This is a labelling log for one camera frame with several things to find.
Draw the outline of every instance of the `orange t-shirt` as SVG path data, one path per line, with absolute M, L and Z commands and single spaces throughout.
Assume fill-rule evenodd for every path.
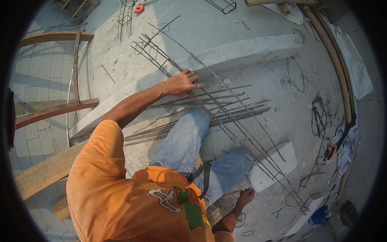
M 180 173 L 148 166 L 125 178 L 123 134 L 102 121 L 77 156 L 67 181 L 67 201 L 82 242 L 235 241 L 212 234 L 201 191 Z

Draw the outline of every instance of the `red tape measure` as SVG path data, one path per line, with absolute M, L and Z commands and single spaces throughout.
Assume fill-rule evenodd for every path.
M 134 13 L 135 14 L 140 14 L 140 13 L 142 13 L 143 11 L 144 11 L 144 6 L 143 5 L 137 5 L 136 6 L 136 8 L 135 8 L 135 10 L 134 10 Z

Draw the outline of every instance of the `man's arm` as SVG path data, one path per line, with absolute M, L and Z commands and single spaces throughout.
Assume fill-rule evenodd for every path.
M 214 225 L 212 228 L 212 233 L 216 234 L 218 231 L 227 231 L 232 233 L 234 231 L 236 221 L 242 212 L 242 209 L 253 200 L 254 192 L 255 191 L 252 187 L 249 187 L 244 191 L 240 191 L 240 195 L 235 207 L 233 210 L 231 210 L 231 212 L 229 212 L 224 218 L 219 220 L 219 222 Z
M 161 98 L 174 95 L 186 97 L 188 91 L 195 88 L 203 88 L 202 83 L 196 83 L 197 75 L 190 70 L 171 77 L 168 81 L 161 82 L 151 88 L 133 94 L 110 110 L 102 120 L 113 120 L 123 129 L 133 121 L 147 107 Z

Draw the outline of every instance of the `man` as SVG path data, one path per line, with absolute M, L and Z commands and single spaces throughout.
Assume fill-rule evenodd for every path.
M 82 242 L 235 241 L 232 232 L 243 207 L 254 198 L 240 191 L 235 208 L 211 229 L 206 207 L 240 182 L 252 154 L 237 149 L 212 163 L 209 188 L 201 173 L 192 183 L 195 160 L 211 118 L 201 109 L 187 112 L 172 128 L 149 166 L 125 179 L 122 128 L 167 95 L 188 96 L 203 88 L 185 70 L 166 82 L 127 97 L 110 110 L 77 156 L 67 181 L 67 200 Z

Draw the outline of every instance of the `green map graphic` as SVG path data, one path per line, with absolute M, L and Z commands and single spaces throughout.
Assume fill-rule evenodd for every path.
M 203 219 L 203 213 L 201 208 L 194 204 L 194 203 L 187 203 L 188 197 L 189 197 L 189 191 L 186 189 L 184 192 L 178 188 L 173 187 L 178 192 L 178 203 L 183 204 L 185 207 L 185 214 L 187 215 L 188 224 L 191 230 L 194 228 L 200 226 L 202 228 L 205 228 L 204 225 L 204 219 Z

